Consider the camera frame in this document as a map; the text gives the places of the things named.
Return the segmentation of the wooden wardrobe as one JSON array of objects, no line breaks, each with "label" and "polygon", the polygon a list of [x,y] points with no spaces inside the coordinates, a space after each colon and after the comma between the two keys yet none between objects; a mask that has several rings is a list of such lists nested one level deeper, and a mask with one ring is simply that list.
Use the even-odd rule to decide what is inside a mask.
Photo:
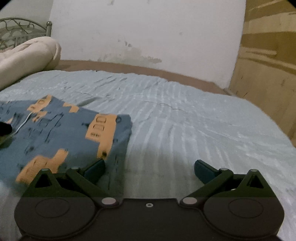
[{"label": "wooden wardrobe", "polygon": [[295,1],[247,1],[229,91],[271,117],[295,144]]}]

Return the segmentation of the rolled cream blanket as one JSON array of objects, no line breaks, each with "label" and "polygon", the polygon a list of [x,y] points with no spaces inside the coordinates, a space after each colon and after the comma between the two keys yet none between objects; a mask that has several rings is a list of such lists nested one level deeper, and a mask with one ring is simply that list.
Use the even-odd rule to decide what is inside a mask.
[{"label": "rolled cream blanket", "polygon": [[52,37],[30,39],[1,52],[1,90],[28,75],[53,70],[61,59],[61,46]]}]

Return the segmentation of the light blue bedspread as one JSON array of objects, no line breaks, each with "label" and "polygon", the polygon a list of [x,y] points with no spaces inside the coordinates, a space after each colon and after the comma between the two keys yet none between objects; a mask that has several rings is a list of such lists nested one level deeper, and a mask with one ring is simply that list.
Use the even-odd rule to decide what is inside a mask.
[{"label": "light blue bedspread", "polygon": [[181,198],[202,182],[198,159],[235,173],[259,170],[285,210],[282,240],[295,240],[295,147],[259,108],[153,76],[104,71],[46,71],[1,91],[1,100],[52,95],[95,112],[128,114],[125,161],[99,186],[128,198]]}]

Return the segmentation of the brown wooden bed frame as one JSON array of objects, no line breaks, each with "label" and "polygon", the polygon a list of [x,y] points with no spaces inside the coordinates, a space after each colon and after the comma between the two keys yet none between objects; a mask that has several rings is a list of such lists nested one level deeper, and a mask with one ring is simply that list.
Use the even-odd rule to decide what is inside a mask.
[{"label": "brown wooden bed frame", "polygon": [[82,60],[61,60],[55,68],[62,71],[82,71],[82,70],[95,70],[106,71],[111,73],[134,73],[138,75],[149,75],[164,78],[168,81],[178,82],[183,85],[191,86],[205,92],[211,92],[215,94],[227,93],[213,82],[206,82],[197,78],[189,76],[167,72],[164,70],[132,66],[126,64],[108,63],[108,62],[95,62],[95,61],[82,61]]}]

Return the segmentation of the metal headboard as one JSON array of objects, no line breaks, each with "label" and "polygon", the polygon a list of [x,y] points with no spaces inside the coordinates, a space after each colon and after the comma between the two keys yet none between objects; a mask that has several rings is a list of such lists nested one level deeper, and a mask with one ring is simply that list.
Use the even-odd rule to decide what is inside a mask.
[{"label": "metal headboard", "polygon": [[52,32],[52,22],[48,21],[41,25],[36,21],[8,17],[1,19],[1,51],[16,46],[34,38],[50,37]]}]

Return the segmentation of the blue pants with orange trucks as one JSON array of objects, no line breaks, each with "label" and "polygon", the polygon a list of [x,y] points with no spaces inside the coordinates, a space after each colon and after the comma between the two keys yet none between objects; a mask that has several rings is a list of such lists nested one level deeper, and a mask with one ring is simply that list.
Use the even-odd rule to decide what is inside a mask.
[{"label": "blue pants with orange trucks", "polygon": [[51,95],[1,102],[1,121],[13,136],[1,138],[1,185],[23,189],[43,168],[83,176],[113,196],[123,195],[123,166],[132,133],[127,114],[105,114]]}]

